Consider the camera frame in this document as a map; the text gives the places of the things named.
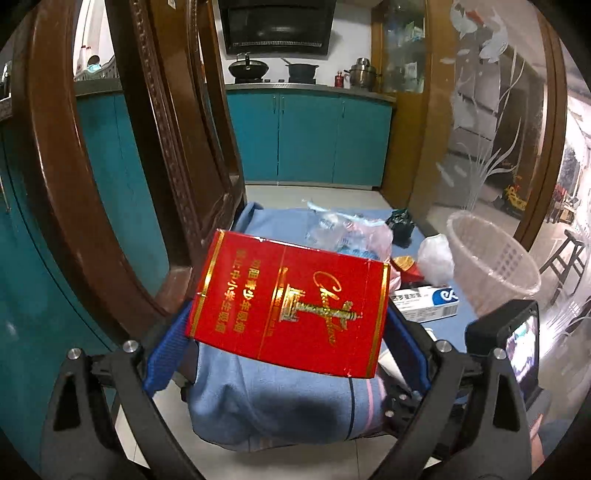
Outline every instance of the stool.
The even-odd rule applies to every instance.
[[[577,283],[577,286],[574,288],[573,292],[569,295],[569,298],[572,297],[574,295],[574,292],[577,291],[577,288],[579,288],[579,284],[581,283],[581,280],[583,279],[583,270],[584,270],[585,266],[583,264],[583,261],[579,257],[580,257],[580,254],[585,249],[585,244],[581,240],[577,240],[570,230],[565,230],[564,234],[566,235],[566,240],[563,242],[563,244],[560,246],[560,248],[556,251],[556,253],[548,259],[548,261],[542,266],[542,268],[540,268],[540,274],[542,274],[548,267],[550,267],[554,271],[554,273],[556,273],[556,276],[558,277],[558,288],[556,288],[556,292],[554,293],[552,300],[550,300],[550,305],[554,304],[554,302],[556,301],[556,299],[560,295],[562,288],[564,288],[564,283],[566,282],[566,279],[569,276],[571,268],[573,268],[574,271],[576,272],[576,274],[579,276],[579,282]],[[568,246],[569,243],[572,243],[574,245],[574,248],[573,248],[573,253],[570,256],[569,263],[567,264],[564,262],[564,260],[560,256],[560,254],[564,251],[564,249]],[[562,267],[564,268],[564,270],[562,272],[559,272],[556,265],[554,265],[554,262],[557,260],[558,260],[558,263],[560,263],[560,265],[562,265]]]

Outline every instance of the camera screen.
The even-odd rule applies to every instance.
[[[507,356],[511,361],[518,382],[521,382],[535,365],[537,328],[537,319],[535,316],[531,316],[519,325],[507,340]]]

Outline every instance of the pot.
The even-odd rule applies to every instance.
[[[244,60],[238,60],[231,63],[228,70],[230,70],[230,73],[237,79],[255,80],[263,78],[263,76],[269,71],[269,65],[264,61],[251,60],[250,55],[247,53]]]
[[[357,59],[357,63],[352,65],[350,70],[345,71],[350,75],[349,80],[352,87],[366,89],[370,92],[374,89],[378,74],[368,59]]]
[[[288,68],[290,70],[290,78],[312,80],[316,75],[318,65],[310,65],[309,63],[288,63]]]

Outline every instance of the red cigarette box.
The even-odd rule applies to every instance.
[[[388,263],[217,231],[186,333],[283,367],[372,378],[389,269]]]

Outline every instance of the bottle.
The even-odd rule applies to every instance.
[[[337,72],[335,76],[335,87],[337,88],[344,88],[345,87],[345,77],[343,77],[343,72]]]

